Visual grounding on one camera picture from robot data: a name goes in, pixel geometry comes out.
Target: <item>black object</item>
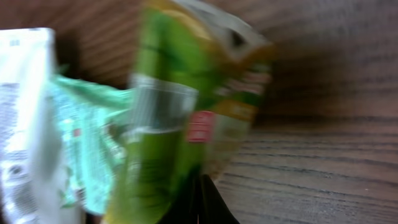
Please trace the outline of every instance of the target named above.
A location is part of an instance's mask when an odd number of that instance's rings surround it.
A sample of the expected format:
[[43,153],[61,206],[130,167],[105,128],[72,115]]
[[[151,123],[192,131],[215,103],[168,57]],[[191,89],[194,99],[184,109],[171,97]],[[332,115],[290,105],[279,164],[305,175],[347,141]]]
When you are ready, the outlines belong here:
[[187,182],[158,224],[239,224],[213,181],[203,175]]
[[230,30],[230,32],[231,32],[233,47],[240,47],[246,43],[245,39],[241,36],[241,34],[237,33],[235,30]]

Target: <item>dark wooden table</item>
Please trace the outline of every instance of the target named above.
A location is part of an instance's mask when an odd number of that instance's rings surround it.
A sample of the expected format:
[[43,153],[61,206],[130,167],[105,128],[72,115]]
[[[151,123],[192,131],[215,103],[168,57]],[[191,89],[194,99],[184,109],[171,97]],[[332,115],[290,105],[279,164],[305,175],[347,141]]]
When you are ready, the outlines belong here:
[[[398,223],[398,1],[211,2],[279,49],[269,97],[218,183],[241,223]],[[0,28],[53,27],[74,77],[124,87],[138,8],[2,0]]]

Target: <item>wood grain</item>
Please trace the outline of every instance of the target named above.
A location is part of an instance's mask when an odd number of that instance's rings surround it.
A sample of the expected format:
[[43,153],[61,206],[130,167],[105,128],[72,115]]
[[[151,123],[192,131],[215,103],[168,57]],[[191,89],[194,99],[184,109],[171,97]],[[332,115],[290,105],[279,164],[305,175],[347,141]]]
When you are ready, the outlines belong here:
[[[279,49],[256,125],[218,182],[237,219],[397,223],[398,1],[209,2]],[[50,26],[74,76],[124,87],[139,8],[135,0],[2,0],[0,28]]]

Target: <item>snack bag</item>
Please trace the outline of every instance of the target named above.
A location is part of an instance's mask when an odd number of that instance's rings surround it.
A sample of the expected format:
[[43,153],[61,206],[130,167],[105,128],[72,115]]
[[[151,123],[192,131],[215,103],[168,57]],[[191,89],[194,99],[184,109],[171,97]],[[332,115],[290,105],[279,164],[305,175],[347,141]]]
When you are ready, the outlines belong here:
[[53,75],[50,87],[69,168],[71,191],[65,196],[90,214],[104,215],[114,173],[124,159],[118,136],[134,93],[62,75]]
[[54,40],[49,28],[0,30],[0,188],[8,224],[83,223],[66,196],[68,167],[53,118]]
[[273,45],[237,17],[194,0],[148,5],[132,76],[126,161],[108,224],[159,223],[194,179],[203,173],[215,179],[271,80]]

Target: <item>green snack bag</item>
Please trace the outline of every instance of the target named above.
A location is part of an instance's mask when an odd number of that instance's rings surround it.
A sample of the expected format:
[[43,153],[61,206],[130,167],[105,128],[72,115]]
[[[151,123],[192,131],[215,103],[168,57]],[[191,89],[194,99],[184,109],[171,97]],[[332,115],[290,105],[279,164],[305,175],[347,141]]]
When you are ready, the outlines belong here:
[[193,179],[217,178],[271,81],[273,45],[237,17],[194,0],[149,1],[144,15],[107,224],[158,223]]
[[70,202],[81,200],[95,215],[105,213],[114,173],[124,159],[118,144],[134,99],[133,90],[54,75],[50,82],[55,119],[67,157],[68,190],[59,194]]

